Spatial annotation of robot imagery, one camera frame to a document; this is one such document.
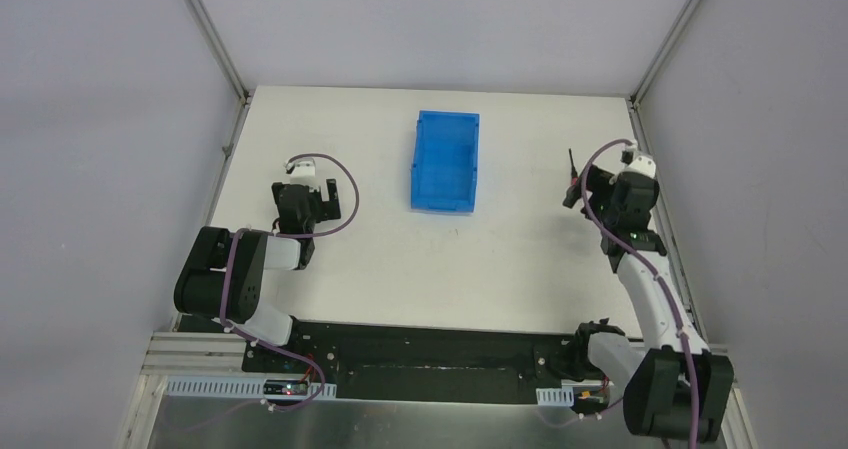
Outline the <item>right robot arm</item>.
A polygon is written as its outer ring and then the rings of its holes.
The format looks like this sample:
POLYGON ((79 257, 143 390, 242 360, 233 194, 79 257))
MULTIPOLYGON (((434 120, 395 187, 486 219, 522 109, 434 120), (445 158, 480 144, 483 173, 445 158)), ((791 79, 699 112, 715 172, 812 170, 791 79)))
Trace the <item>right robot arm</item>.
POLYGON ((613 174, 589 165, 572 176, 563 204, 582 201, 582 214, 597 223, 602 252, 630 297, 645 350, 635 350, 607 320, 582 323, 550 371, 622 387, 624 420, 634 435, 692 446, 716 441, 734 368, 712 352, 685 314, 667 248, 650 227, 658 182, 630 167, 613 174))

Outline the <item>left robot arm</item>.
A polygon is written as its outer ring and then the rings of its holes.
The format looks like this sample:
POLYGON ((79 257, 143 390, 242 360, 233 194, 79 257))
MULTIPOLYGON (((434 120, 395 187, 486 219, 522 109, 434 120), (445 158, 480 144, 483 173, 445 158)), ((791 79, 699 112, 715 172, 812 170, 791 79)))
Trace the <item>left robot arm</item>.
POLYGON ((304 184, 275 182, 277 228, 286 237, 245 230, 240 235, 220 227, 200 229, 177 279, 173 300, 181 314, 222 323, 275 346, 288 344, 295 318, 262 299, 268 271, 303 270, 315 250, 319 223, 341 218, 337 183, 322 190, 304 184))

